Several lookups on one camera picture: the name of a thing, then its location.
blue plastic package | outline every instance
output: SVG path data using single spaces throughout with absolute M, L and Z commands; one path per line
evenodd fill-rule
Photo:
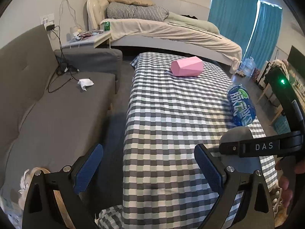
M 254 121 L 256 117 L 255 107 L 247 90 L 241 84 L 229 86 L 227 98 L 236 126 L 247 126 Z

white crumpled tissue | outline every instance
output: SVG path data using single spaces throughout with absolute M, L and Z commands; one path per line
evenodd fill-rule
M 80 79 L 77 84 L 80 84 L 82 90 L 87 91 L 86 87 L 92 86 L 94 83 L 89 78 L 85 78 L 85 79 Z

sofa backrest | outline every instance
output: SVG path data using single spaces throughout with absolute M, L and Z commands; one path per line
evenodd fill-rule
M 0 187 L 11 146 L 57 66 L 43 25 L 0 49 Z

blue gripper pad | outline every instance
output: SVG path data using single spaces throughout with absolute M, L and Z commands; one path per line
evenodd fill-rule
M 99 166 L 103 158 L 103 146 L 98 144 L 91 152 L 86 162 L 82 165 L 78 173 L 75 175 L 74 193 L 79 194 L 86 190 L 93 174 Z
M 220 160 L 213 157 L 203 144 L 195 146 L 194 156 L 211 190 L 220 195 L 226 181 L 225 166 Z

gray sofa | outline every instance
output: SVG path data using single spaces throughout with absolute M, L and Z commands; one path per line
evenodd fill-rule
M 13 201 L 26 169 L 59 171 L 100 142 L 119 86 L 122 52 L 85 47 L 65 49 L 64 55 L 80 70 L 74 77 L 91 78 L 94 85 L 83 91 L 72 79 L 49 93 L 59 53 L 52 51 L 43 26 L 0 49 L 0 187 L 1 194 Z M 56 78 L 50 91 L 70 77 L 67 72 Z

